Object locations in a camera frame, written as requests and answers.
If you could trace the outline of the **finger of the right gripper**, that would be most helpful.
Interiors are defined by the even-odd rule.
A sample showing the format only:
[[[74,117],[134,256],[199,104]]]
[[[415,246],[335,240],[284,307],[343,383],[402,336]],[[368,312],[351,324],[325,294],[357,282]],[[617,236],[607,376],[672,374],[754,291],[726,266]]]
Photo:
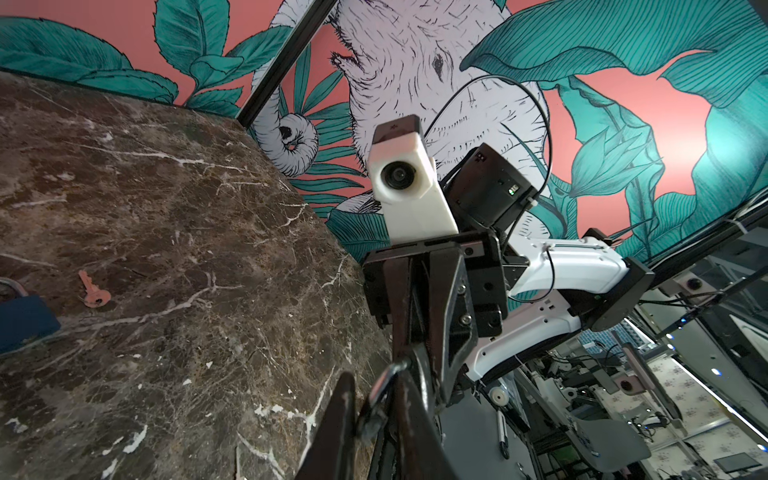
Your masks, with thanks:
[[[427,360],[428,273],[422,255],[386,260],[383,267],[394,360]]]
[[[439,402],[448,402],[467,357],[478,342],[463,250],[452,246],[429,255],[428,350]]]

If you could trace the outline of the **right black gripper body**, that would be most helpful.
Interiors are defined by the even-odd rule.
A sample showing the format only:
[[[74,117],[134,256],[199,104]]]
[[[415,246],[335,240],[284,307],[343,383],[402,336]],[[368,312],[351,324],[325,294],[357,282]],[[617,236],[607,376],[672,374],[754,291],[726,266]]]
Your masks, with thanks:
[[[368,253],[362,263],[364,291],[369,311],[380,327],[390,323],[387,318],[390,307],[384,281],[384,261],[399,257],[426,257],[433,251],[450,246],[459,247],[464,254],[467,289],[471,291],[478,336],[490,338],[502,332],[502,321],[508,315],[503,259],[498,238],[487,231],[464,232]]]

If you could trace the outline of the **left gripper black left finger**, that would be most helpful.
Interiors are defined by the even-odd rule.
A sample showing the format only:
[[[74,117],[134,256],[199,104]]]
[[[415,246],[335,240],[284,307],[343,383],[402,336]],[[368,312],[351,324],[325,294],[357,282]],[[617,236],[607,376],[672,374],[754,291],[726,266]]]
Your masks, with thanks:
[[[353,478],[356,423],[355,379],[343,372],[295,480]]]

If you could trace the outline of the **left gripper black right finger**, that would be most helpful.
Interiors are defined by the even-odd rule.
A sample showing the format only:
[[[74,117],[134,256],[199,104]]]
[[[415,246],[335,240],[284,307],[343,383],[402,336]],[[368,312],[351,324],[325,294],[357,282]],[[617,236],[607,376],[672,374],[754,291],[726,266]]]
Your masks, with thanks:
[[[458,479],[435,423],[435,395],[409,371],[394,378],[395,479]]]

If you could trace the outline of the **blue padlock front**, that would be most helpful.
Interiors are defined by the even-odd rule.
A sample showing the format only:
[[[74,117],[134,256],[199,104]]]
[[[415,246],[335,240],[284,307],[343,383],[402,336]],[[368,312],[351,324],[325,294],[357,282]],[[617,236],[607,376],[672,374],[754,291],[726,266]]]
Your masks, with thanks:
[[[2,277],[1,292],[6,291],[12,296],[1,300],[1,353],[18,350],[60,330],[60,322],[40,296],[30,294],[15,280]]]

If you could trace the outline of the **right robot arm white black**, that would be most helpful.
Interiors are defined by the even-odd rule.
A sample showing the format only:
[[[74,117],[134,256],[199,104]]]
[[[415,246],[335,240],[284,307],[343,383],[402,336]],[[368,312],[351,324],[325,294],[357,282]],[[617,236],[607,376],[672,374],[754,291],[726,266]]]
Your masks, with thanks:
[[[492,230],[460,231],[417,133],[375,143],[368,169],[394,234],[363,262],[369,310],[427,403],[614,326],[653,279],[594,237],[517,237],[503,249]]]

